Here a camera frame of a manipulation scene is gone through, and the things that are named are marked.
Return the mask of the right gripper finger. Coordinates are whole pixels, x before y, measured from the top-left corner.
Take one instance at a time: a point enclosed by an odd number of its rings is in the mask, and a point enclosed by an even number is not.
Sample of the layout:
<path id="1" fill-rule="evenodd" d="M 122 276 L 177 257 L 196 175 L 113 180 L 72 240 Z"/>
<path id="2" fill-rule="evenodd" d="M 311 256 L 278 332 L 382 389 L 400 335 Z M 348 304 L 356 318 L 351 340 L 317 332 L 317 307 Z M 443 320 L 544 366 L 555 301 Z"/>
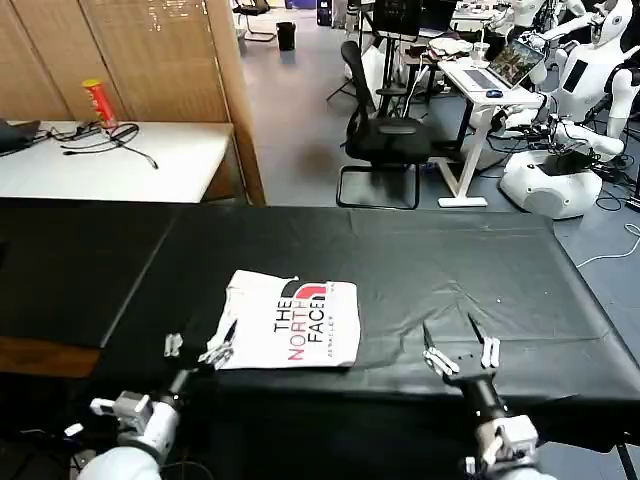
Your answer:
<path id="1" fill-rule="evenodd" d="M 451 376 L 459 373 L 459 365 L 440 351 L 431 336 L 426 323 L 423 330 L 423 359 L 425 363 L 440 376 Z"/>
<path id="2" fill-rule="evenodd" d="M 480 359 L 481 366 L 484 369 L 497 369 L 500 366 L 500 339 L 494 336 L 490 336 L 484 329 L 483 325 L 471 313 L 468 314 L 468 318 L 476 334 L 476 337 L 482 345 Z"/>

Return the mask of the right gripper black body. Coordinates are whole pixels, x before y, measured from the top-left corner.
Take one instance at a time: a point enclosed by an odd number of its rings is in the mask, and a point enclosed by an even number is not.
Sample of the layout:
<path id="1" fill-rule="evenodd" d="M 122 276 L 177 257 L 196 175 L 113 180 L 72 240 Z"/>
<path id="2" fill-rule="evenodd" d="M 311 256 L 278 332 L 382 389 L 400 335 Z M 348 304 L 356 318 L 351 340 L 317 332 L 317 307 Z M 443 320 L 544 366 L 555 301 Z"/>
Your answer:
<path id="1" fill-rule="evenodd" d="M 494 385 L 496 370 L 481 365 L 480 354 L 467 354 L 456 363 L 459 371 L 443 374 L 446 385 L 458 389 L 476 426 L 508 416 L 508 407 Z"/>

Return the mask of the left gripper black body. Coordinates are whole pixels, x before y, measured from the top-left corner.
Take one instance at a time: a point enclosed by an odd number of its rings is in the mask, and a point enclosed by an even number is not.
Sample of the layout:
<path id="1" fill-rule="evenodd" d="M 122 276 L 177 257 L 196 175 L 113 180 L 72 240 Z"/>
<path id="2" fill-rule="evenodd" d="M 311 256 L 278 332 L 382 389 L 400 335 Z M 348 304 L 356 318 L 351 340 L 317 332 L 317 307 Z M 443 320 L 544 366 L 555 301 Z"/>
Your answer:
<path id="1" fill-rule="evenodd" d="M 179 403 L 195 386 L 214 375 L 212 352 L 170 350 L 164 355 L 167 380 L 160 389 L 160 401 Z"/>

